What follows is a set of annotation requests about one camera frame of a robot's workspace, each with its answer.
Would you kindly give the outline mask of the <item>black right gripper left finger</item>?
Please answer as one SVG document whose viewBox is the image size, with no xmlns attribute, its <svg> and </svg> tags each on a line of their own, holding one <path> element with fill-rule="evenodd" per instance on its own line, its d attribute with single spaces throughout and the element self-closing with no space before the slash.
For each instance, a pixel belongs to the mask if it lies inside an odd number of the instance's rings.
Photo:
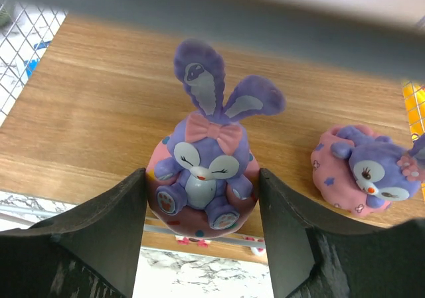
<svg viewBox="0 0 425 298">
<path fill-rule="evenodd" d="M 27 229 L 1 232 L 2 297 L 131 297 L 147 197 L 138 169 Z"/>
</svg>

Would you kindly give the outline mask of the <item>pink bear cake car toy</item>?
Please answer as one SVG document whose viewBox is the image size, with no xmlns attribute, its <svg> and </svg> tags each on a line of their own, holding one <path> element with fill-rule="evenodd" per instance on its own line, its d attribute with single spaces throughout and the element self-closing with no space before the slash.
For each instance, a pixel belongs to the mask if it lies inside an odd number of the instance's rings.
<svg viewBox="0 0 425 298">
<path fill-rule="evenodd" d="M 201 238 L 188 238 L 185 236 L 178 236 L 178 235 L 175 236 L 175 239 L 178 244 L 183 244 L 183 245 L 196 244 L 200 248 L 207 248 L 209 244 L 211 243 L 210 240 L 205 240 Z"/>
</svg>

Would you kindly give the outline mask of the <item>purple unicorn pink donut toy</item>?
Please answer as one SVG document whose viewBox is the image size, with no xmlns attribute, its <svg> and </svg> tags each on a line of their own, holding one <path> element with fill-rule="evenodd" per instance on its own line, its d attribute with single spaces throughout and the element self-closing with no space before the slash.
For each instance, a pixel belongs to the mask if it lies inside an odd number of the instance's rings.
<svg viewBox="0 0 425 298">
<path fill-rule="evenodd" d="M 365 125 L 335 126 L 312 151 L 312 178 L 330 205 L 364 217 L 412 198 L 424 183 L 424 136 L 406 149 Z"/>
</svg>

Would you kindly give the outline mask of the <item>purple bunny pink donut toy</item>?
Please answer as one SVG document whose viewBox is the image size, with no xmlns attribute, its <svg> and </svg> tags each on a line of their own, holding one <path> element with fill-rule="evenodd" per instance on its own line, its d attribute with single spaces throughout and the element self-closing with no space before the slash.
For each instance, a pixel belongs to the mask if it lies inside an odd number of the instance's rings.
<svg viewBox="0 0 425 298">
<path fill-rule="evenodd" d="M 195 111 L 153 151 L 146 170 L 149 206 L 180 236 L 225 236 L 245 223 L 258 200 L 260 168 L 241 121 L 282 113 L 286 99 L 258 75 L 242 79 L 226 98 L 222 56 L 195 39 L 177 47 L 174 72 Z"/>
</svg>

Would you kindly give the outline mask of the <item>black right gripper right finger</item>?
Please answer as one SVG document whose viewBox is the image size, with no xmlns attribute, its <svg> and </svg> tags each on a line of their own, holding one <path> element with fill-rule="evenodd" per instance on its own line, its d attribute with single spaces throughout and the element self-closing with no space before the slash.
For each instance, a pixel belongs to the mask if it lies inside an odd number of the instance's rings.
<svg viewBox="0 0 425 298">
<path fill-rule="evenodd" d="M 423 297 L 424 220 L 379 228 L 338 214 L 260 171 L 275 297 Z"/>
</svg>

